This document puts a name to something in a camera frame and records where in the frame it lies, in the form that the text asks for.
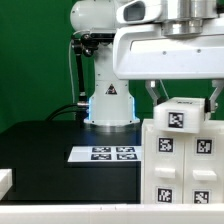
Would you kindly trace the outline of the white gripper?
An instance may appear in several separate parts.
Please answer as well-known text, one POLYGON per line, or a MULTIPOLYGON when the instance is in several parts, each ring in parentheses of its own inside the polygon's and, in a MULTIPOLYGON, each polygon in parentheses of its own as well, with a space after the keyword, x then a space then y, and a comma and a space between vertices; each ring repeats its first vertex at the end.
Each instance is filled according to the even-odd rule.
POLYGON ((113 70, 119 79, 146 80, 153 105, 166 101, 158 79, 215 79, 205 99, 214 113, 224 90, 224 21, 206 21, 198 36, 165 37, 156 24, 119 29, 113 43, 113 70))

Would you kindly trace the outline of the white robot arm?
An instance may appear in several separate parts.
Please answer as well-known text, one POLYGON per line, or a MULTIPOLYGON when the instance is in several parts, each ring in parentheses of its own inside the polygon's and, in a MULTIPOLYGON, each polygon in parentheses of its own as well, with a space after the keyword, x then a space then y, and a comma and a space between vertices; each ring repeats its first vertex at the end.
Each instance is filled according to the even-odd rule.
POLYGON ((78 0, 70 12, 77 56, 92 57, 85 122, 139 122, 130 80, 224 79, 224 4, 217 0, 78 0))

